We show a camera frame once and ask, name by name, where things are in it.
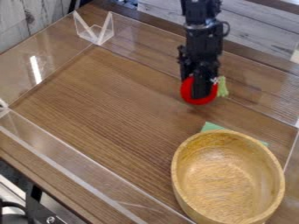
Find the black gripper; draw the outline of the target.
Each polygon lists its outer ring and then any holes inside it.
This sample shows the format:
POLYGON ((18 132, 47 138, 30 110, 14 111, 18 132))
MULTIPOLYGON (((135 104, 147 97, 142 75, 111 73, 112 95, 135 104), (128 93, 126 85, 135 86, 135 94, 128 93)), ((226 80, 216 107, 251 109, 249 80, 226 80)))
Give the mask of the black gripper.
MULTIPOLYGON (((223 50, 223 39, 230 34, 230 23, 211 20, 206 25, 186 26, 186 44, 178 47, 180 76, 184 81, 198 65, 211 65, 219 61, 223 50)), ((199 66, 194 70, 191 98, 202 99, 211 94, 211 88, 218 78, 218 70, 199 66)))

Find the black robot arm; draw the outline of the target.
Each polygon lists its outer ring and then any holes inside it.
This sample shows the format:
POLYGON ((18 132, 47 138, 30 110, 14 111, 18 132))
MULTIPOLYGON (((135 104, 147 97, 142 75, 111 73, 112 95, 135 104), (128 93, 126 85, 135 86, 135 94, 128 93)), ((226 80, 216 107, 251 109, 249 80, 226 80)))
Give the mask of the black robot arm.
POLYGON ((230 23, 218 20, 220 0, 180 0, 186 44, 178 47, 182 98, 195 105, 210 103, 219 91, 219 57, 230 23))

